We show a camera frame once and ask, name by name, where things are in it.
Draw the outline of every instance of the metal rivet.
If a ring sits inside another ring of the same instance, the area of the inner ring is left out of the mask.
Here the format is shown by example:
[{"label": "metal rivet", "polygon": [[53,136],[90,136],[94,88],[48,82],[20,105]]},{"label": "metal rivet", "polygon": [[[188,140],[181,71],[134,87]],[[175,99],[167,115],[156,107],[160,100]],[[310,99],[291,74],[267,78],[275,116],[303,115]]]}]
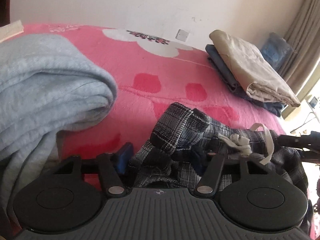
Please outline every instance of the metal rivet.
[{"label": "metal rivet", "polygon": [[209,194],[213,191],[213,189],[209,186],[200,186],[197,188],[197,191],[201,194]]},{"label": "metal rivet", "polygon": [[124,192],[124,188],[123,187],[119,187],[119,186],[113,186],[111,188],[109,188],[109,193],[114,194],[114,195],[118,195]]}]

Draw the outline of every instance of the folded blue cloth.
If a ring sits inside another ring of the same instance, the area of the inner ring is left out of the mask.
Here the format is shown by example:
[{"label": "folded blue cloth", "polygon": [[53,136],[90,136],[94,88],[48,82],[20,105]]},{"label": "folded blue cloth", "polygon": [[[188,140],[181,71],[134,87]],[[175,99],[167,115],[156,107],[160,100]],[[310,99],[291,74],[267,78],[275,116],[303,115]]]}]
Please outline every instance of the folded blue cloth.
[{"label": "folded blue cloth", "polygon": [[210,61],[212,67],[218,72],[222,81],[227,85],[229,90],[235,96],[243,98],[256,106],[260,106],[268,110],[270,113],[275,114],[278,117],[281,116],[281,112],[285,106],[284,104],[280,102],[264,103],[264,102],[250,98],[247,95],[247,93],[243,90],[243,88],[240,86],[239,82],[236,80],[236,78],[234,77],[232,72],[229,70],[227,65],[224,63],[222,57],[220,56],[215,46],[208,44],[205,47],[205,50],[210,56],[208,60]]}]

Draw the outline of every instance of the gray ridged platform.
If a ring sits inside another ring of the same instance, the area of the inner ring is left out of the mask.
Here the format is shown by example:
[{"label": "gray ridged platform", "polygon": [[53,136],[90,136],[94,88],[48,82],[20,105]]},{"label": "gray ridged platform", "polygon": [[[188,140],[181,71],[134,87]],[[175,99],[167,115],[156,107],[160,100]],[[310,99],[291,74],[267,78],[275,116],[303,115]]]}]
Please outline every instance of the gray ridged platform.
[{"label": "gray ridged platform", "polygon": [[25,230],[16,237],[22,239],[299,240],[309,237],[298,228],[278,234],[244,230],[224,218],[213,201],[193,197],[187,189],[135,188],[126,197],[107,201],[101,213],[79,229],[58,235]]}]

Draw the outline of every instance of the folded beige cloth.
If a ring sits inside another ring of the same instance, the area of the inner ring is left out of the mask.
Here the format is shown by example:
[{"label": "folded beige cloth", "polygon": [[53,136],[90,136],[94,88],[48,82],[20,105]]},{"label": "folded beige cloth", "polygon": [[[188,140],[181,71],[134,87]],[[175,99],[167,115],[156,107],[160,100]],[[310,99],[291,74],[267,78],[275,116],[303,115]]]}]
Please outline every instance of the folded beige cloth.
[{"label": "folded beige cloth", "polygon": [[23,25],[20,20],[0,27],[0,42],[20,33],[23,33]]},{"label": "folded beige cloth", "polygon": [[265,61],[256,46],[221,30],[213,31],[209,37],[249,97],[261,102],[300,106],[291,88]]}]

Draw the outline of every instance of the white wall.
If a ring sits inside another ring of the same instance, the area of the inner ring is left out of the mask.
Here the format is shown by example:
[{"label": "white wall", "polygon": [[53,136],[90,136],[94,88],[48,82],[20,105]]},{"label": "white wall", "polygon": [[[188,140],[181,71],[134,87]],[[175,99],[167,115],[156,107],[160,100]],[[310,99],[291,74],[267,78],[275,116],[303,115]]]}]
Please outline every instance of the white wall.
[{"label": "white wall", "polygon": [[11,20],[117,27],[204,49],[224,30],[261,47],[270,32],[284,35],[303,0],[11,0]]}]

